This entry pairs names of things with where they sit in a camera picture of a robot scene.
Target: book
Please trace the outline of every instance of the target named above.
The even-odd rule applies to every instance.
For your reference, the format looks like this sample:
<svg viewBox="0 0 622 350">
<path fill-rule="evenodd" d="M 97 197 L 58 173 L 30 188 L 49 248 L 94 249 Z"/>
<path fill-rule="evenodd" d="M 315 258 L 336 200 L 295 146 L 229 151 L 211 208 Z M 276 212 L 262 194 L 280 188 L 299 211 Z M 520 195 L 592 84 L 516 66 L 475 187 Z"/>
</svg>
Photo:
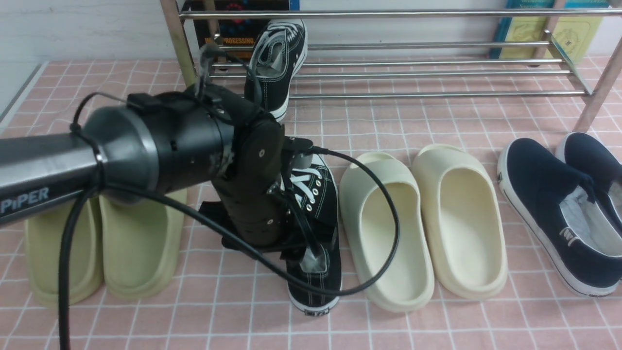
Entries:
<svg viewBox="0 0 622 350">
<path fill-rule="evenodd" d="M 552 8 L 555 0 L 508 0 L 506 8 Z M 568 0 L 565 8 L 607 8 L 607 0 Z M 570 59 L 579 63 L 590 46 L 602 17 L 560 17 L 553 36 Z M 546 17 L 504 17 L 494 33 L 495 42 L 539 41 L 546 25 Z M 533 47 L 494 48 L 491 59 L 528 59 L 534 55 Z M 551 58 L 547 50 L 544 58 Z"/>
<path fill-rule="evenodd" d="M 188 0 L 190 9 L 204 11 L 203 0 Z M 299 11 L 299 0 L 214 0 L 216 11 Z M 225 19 L 219 20 L 220 38 L 226 46 L 253 46 L 255 39 L 270 20 L 268 19 Z M 198 46 L 211 41 L 212 33 L 208 21 L 194 21 Z M 252 50 L 232 52 L 238 58 L 248 61 Z"/>
</svg>

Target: shoe logo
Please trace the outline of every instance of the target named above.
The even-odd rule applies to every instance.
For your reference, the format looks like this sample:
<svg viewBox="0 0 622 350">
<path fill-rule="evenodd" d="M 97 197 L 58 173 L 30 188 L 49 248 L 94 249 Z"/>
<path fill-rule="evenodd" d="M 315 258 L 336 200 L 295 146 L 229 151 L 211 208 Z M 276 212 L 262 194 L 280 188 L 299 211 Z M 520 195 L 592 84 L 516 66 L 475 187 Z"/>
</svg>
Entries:
<svg viewBox="0 0 622 350">
<path fill-rule="evenodd" d="M 321 310 L 321 311 L 305 310 L 305 315 L 307 315 L 307 316 L 324 316 L 324 315 L 327 315 L 329 311 L 330 311 L 330 309 L 328 309 L 328 308 L 326 308 L 324 310 Z"/>
<path fill-rule="evenodd" d="M 570 227 L 566 227 L 561 232 L 559 232 L 559 234 L 566 239 L 566 241 L 568 242 L 568 246 L 572 245 L 572 242 L 578 239 L 577 235 Z"/>
</svg>

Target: shoe rack leg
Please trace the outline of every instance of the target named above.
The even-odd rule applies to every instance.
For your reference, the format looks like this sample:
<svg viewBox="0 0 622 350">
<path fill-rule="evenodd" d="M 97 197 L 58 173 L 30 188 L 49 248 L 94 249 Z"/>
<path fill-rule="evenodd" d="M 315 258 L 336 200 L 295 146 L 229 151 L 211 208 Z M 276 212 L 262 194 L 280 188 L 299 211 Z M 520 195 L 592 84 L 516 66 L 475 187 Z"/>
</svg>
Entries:
<svg viewBox="0 0 622 350">
<path fill-rule="evenodd" d="M 190 53 L 188 38 L 183 29 L 183 22 L 179 18 L 179 7 L 176 0 L 160 0 L 166 26 L 169 28 L 170 39 L 173 42 L 173 49 L 177 56 L 177 62 L 182 70 L 183 81 L 189 87 L 197 79 L 197 71 Z"/>
<path fill-rule="evenodd" d="M 566 6 L 566 0 L 555 0 L 555 2 L 553 3 L 553 8 L 554 9 L 563 9 Z M 546 19 L 546 23 L 544 25 L 544 34 L 542 36 L 542 40 L 546 40 L 548 41 L 549 38 L 547 37 L 548 34 L 546 33 L 546 31 L 549 31 L 551 33 L 555 32 L 555 27 L 557 26 L 557 21 L 559 21 L 559 17 L 548 17 Z M 541 59 L 544 57 L 544 54 L 546 54 L 546 46 L 539 46 L 536 47 L 535 51 L 534 51 L 534 56 L 532 57 L 533 59 Z"/>
<path fill-rule="evenodd" d="M 618 46 L 616 46 L 611 58 L 609 58 L 607 67 L 605 67 L 603 74 L 600 76 L 600 79 L 598 79 L 594 92 L 583 99 L 583 101 L 585 101 L 585 108 L 583 112 L 581 112 L 577 124 L 575 124 L 574 131 L 586 132 L 590 128 L 594 118 L 596 118 L 596 114 L 605 102 L 607 95 L 609 95 L 609 91 L 611 91 L 613 84 L 618 79 L 621 70 L 622 39 L 620 39 Z"/>
</svg>

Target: beige slide sandal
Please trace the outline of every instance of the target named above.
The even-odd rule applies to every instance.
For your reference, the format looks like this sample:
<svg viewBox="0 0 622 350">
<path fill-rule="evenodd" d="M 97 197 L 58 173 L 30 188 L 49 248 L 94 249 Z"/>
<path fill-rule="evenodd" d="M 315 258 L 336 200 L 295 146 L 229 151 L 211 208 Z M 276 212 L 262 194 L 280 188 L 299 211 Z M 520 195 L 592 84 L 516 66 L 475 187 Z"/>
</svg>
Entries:
<svg viewBox="0 0 622 350">
<path fill-rule="evenodd" d="M 420 214 L 419 188 L 408 167 L 382 152 L 357 158 L 383 182 L 397 209 L 400 241 L 385 274 L 365 290 L 370 301 L 392 312 L 423 307 L 434 292 L 434 271 Z M 389 205 L 376 183 L 358 166 L 341 179 L 339 208 L 356 274 L 369 280 L 384 265 L 395 234 Z"/>
<path fill-rule="evenodd" d="M 186 203 L 187 190 L 168 196 Z M 100 205 L 108 291 L 124 299 L 162 291 L 177 267 L 183 214 L 150 200 L 122 206 L 100 197 Z"/>
<path fill-rule="evenodd" d="M 60 241 L 73 202 L 26 220 L 26 265 L 34 299 L 58 307 Z M 69 264 L 69 304 L 95 292 L 104 280 L 101 251 L 101 214 L 97 198 L 86 202 L 73 233 Z"/>
<path fill-rule="evenodd" d="M 459 148 L 432 144 L 412 161 L 425 232 L 440 282 L 463 298 L 501 291 L 508 277 L 503 226 L 484 166 Z"/>
</svg>

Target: black canvas sneaker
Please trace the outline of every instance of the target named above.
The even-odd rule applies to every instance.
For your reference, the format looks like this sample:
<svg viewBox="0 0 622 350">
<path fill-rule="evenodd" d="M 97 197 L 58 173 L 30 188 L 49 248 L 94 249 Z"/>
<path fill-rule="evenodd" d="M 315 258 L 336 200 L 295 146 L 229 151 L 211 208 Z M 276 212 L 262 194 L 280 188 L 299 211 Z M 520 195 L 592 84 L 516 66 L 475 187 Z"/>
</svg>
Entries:
<svg viewBox="0 0 622 350">
<path fill-rule="evenodd" d="M 337 231 L 339 206 L 337 201 L 337 185 L 333 174 L 324 163 L 322 157 L 313 155 L 311 166 L 307 169 L 294 169 L 290 177 L 294 185 L 296 199 L 306 213 L 314 233 L 332 235 Z M 313 271 L 305 267 L 306 258 L 301 264 L 287 263 L 287 272 L 318 288 L 329 290 L 341 289 L 341 255 L 339 238 L 332 250 L 324 249 L 327 257 L 326 268 Z M 339 297 L 331 298 L 316 295 L 288 285 L 289 298 L 294 306 L 309 316 L 327 314 L 335 307 Z"/>
<path fill-rule="evenodd" d="M 611 294 L 622 277 L 622 238 L 595 202 L 592 178 L 520 138 L 499 158 L 498 182 L 576 294 Z"/>
<path fill-rule="evenodd" d="M 261 86 L 261 106 L 281 121 L 287 110 L 292 77 L 307 58 L 307 28 L 300 19 L 273 19 L 253 47 L 249 68 Z M 249 77 L 244 97 L 254 99 L 255 82 Z"/>
<path fill-rule="evenodd" d="M 585 133 L 570 133 L 555 155 L 594 180 L 596 201 L 622 235 L 622 164 L 607 147 Z"/>
</svg>

